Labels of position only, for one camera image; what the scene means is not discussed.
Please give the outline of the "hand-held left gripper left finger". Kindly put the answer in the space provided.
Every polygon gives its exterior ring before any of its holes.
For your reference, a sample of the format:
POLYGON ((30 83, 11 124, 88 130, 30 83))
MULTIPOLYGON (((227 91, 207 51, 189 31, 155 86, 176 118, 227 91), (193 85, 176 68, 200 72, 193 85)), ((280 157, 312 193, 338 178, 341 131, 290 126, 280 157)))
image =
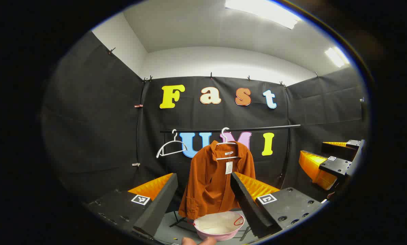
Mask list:
POLYGON ((85 206, 124 234, 154 237, 177 187, 177 174, 170 173, 130 190, 112 191, 85 206))

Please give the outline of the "row of black clips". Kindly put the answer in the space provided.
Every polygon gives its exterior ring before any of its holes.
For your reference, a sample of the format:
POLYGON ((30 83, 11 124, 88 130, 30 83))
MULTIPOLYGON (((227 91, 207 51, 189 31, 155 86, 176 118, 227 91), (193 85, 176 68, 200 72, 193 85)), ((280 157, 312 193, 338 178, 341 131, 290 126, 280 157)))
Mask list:
POLYGON ((227 77, 286 86, 316 74, 291 62, 259 52, 222 47, 188 47, 156 52, 113 51, 140 78, 227 77))

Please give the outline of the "pink laundry hamper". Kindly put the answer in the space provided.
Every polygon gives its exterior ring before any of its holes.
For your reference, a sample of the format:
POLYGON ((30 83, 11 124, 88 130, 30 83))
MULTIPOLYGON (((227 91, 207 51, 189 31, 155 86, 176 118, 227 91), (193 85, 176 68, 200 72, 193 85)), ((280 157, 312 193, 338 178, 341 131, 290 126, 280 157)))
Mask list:
POLYGON ((227 211, 199 217, 193 221, 193 226, 202 240, 214 238, 219 242, 232 239, 245 221, 242 214, 227 211))

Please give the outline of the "small ceiling light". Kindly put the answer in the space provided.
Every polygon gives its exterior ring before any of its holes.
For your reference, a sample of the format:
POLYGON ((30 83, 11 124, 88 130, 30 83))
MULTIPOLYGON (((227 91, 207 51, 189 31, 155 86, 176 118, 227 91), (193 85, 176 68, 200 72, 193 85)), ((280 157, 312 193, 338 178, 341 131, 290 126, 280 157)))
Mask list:
POLYGON ((324 53, 338 68, 350 64, 345 54, 338 47, 328 48, 324 53))

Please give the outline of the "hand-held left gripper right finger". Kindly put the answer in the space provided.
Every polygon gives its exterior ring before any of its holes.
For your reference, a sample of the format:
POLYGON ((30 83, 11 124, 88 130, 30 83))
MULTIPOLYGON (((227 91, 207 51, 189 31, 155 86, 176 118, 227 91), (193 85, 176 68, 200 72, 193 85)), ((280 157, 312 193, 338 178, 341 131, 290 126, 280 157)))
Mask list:
POLYGON ((238 172, 231 174, 230 186, 252 233, 258 238, 293 227, 316 214, 326 203, 295 188, 279 190, 238 172))

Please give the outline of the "long ceiling light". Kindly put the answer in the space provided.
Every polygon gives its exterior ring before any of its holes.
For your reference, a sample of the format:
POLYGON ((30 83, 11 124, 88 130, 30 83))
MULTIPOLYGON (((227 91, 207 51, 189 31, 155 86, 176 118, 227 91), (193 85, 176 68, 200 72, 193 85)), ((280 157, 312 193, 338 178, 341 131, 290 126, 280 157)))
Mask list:
POLYGON ((292 30, 302 19, 271 0, 225 0, 225 7, 273 21, 292 30))

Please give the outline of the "black backdrop cloth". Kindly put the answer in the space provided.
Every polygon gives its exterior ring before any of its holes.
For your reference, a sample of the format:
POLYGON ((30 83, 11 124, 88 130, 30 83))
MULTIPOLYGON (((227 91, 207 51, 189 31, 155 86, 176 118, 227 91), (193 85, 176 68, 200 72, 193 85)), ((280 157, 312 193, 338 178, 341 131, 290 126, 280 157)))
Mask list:
MULTIPOLYGON (((219 132, 178 133, 188 150, 156 154, 171 130, 221 130, 300 125, 290 133, 282 186, 308 185, 297 175, 301 149, 318 152, 322 141, 365 138, 360 99, 363 79, 345 68, 284 87, 227 77, 171 77, 144 82, 92 33, 58 62, 45 93, 45 144, 63 185, 90 203, 118 188, 133 188, 176 173, 178 189, 168 208, 180 206, 192 157, 220 141, 219 132)), ((256 178, 276 187, 286 156, 288 130, 227 133, 249 146, 256 178)))

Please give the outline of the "white clothes hanger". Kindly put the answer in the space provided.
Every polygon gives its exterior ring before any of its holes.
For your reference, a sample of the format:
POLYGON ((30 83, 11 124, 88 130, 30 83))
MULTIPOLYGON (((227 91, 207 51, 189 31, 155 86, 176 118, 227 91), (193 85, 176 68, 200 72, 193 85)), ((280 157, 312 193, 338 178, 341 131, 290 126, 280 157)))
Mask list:
POLYGON ((156 154, 156 158, 159 158, 160 156, 164 157, 164 156, 168 156, 168 155, 173 155, 173 154, 176 154, 176 153, 179 153, 179 152, 185 152, 186 150, 188 150, 187 145, 183 141, 177 141, 178 132, 177 132, 176 129, 172 130, 172 134, 174 134, 173 140, 163 144, 163 146, 160 147, 160 149, 158 150, 158 152, 156 154), (171 143, 180 143, 182 145, 182 149, 179 150, 179 151, 167 152, 166 153, 164 150, 165 150, 166 146, 171 144, 171 143))
MULTIPOLYGON (((224 142, 220 142, 220 143, 218 143, 217 145, 226 145, 226 144, 229 144, 229 145, 237 145, 237 143, 235 143, 235 142, 230 142, 230 141, 228 140, 227 136, 225 135, 225 131, 227 131, 227 130, 229 130, 228 127, 224 127, 224 128, 221 130, 222 138, 224 138, 225 141, 224 141, 224 142)), ((230 156, 231 153, 229 153, 229 154, 227 154, 227 155, 229 155, 229 157, 220 157, 220 158, 216 158, 216 160, 228 160, 228 159, 236 159, 236 158, 239 158, 239 156, 230 156)))

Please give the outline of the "orange corduroy shirt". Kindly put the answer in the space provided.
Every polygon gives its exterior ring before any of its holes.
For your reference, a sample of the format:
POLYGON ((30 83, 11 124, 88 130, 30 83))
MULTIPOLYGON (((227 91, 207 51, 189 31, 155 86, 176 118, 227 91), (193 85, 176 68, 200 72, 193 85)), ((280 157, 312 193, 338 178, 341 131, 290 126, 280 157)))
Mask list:
POLYGON ((199 150, 191 160, 179 215, 194 220, 240 208, 230 185, 234 172, 256 177, 253 155, 244 144, 213 141, 199 150))

